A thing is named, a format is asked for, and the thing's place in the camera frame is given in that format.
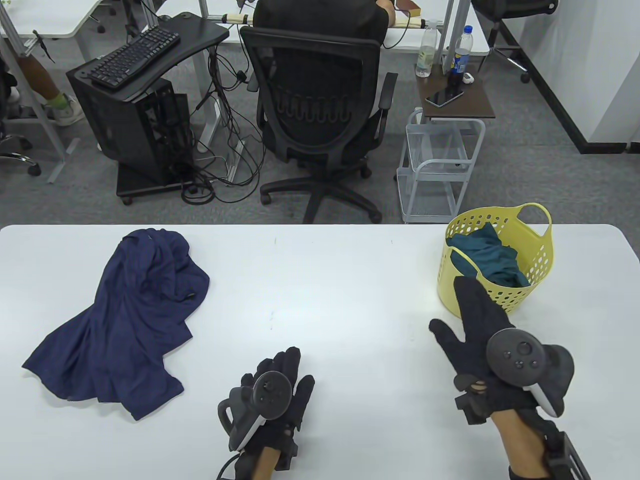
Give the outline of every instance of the blue cloth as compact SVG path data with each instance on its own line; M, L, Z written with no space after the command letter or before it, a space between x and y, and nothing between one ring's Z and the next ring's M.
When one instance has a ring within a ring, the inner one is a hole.
M23 368L59 398L120 402L140 420L184 390L163 355L191 338L184 321L208 289L179 233L132 232L107 263L93 305L48 334Z
M463 251L472 259L480 272L490 282L503 287L528 287L527 277L520 271L516 257L518 252L502 245L491 223L485 223L469 235L454 234L447 245ZM476 269L458 253L451 253L453 266L464 276L476 277Z

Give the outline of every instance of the basket handle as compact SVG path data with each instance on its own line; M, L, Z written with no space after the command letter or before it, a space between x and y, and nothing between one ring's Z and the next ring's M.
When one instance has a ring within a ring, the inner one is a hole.
M528 202L526 204L522 204L522 205L518 205L517 207L514 207L514 209L516 209L518 211L518 213L516 214L516 216L520 215L520 212L522 212L522 210L525 207L537 207L540 210L543 211L543 213L547 216L547 220L549 222L549 226L547 227L547 230L545 231L545 233L543 233L542 235L539 235L537 232L535 232L536 235L538 235L539 237L543 237L546 238L548 236L551 235L551 226L553 225L553 222L551 221L551 214L549 213L549 210L547 210L546 208L544 208L544 206L537 204L536 202Z
M462 257L463 259L465 259L467 262L469 262L469 264L476 269L476 277L477 274L482 275L482 272L480 271L480 269L478 268L478 265L476 265L476 263L462 250L460 250L459 248L456 248L454 246L449 245L448 246L451 250L453 250L454 252L456 252L458 255L460 255L460 257Z

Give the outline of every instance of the controller button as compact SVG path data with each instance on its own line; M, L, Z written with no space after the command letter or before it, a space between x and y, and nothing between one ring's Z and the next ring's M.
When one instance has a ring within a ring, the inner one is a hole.
M533 348L531 347L530 344L526 342L520 342L518 344L518 353L520 353L521 355L531 355L532 351L533 351Z

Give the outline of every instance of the teal cloth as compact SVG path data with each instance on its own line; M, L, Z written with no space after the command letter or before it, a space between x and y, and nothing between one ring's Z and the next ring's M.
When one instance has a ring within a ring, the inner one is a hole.
M447 245L465 252L490 282L512 288L529 286L527 277L518 268L518 252L502 244L491 223L469 235L455 234L447 239ZM476 269L457 252L451 253L451 262L462 275L476 277Z

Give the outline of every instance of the white table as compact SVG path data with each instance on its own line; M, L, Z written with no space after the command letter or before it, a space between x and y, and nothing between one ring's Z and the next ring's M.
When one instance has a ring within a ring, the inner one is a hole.
M428 332L433 317L461 332L436 293L444 225L167 227L211 277L188 320L193 339L165 358L185 392L138 423L119 404L55 398L20 366L92 303L135 228L0 231L0 478L212 479L230 457L216 405L290 345L316 389L300 456L275 479L507 478L497 431L456 411L454 371ZM553 271L511 319L572 352L557 425L591 477L636 478L640 264L613 227L556 225L554 235Z
M100 0L64 0L64 2L48 0L13 0L5 5L5 10L13 26L21 38L34 38L33 31L37 31L42 38L70 38L74 37L80 53L85 61L91 60L89 48L79 30L86 22L89 15L100 5ZM39 102L35 98L24 75L19 71L17 63L10 54L4 54L3 58L16 77L20 91L32 105L38 120L51 140L60 161L50 174L48 182L53 183L65 165L67 156L73 151L77 140L74 140L65 148L58 132L48 121Z
M416 3L422 8L421 17L425 20L436 19L439 21L444 20L444 16L447 9L447 0L416 0ZM242 9L239 9L236 0L207 0L207 6L209 7L209 15L223 15L224 13L246 13L253 15L253 8L256 3L252 3L249 6L244 5ZM451 29L453 28L453 22L456 18L456 12L458 10L458 2L454 3L451 23L449 24L449 32L447 33L447 40L445 45L448 47L451 41ZM191 12L200 15L200 4L198 0L167 0L167 2L158 9L158 15L170 15L174 16L181 12ZM396 12L396 15L403 15L400 12ZM474 56L486 56L489 53L489 45L486 43L486 39L482 33L480 22L476 15L476 11L473 8L469 9L467 15L467 24L473 26L474 32L474 46L471 51L471 55ZM385 39L385 45L394 45L403 34L402 29L390 28L387 31L387 38ZM409 29L407 30L402 42L400 42L391 51L404 52L404 53L417 53L420 49L420 41L422 40L422 34L424 30L421 29ZM225 40L226 44L239 44L240 37L237 33L237 28L234 26L229 30L229 38Z

